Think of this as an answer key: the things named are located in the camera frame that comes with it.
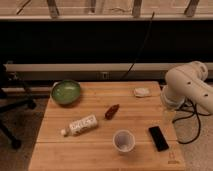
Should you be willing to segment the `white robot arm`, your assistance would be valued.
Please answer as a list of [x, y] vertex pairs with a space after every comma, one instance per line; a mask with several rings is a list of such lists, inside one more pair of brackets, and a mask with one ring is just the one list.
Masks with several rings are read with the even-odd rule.
[[161, 101], [168, 109], [177, 109], [192, 100], [213, 114], [213, 87], [205, 83], [207, 66], [193, 61], [170, 69], [165, 75], [166, 85], [161, 91]]

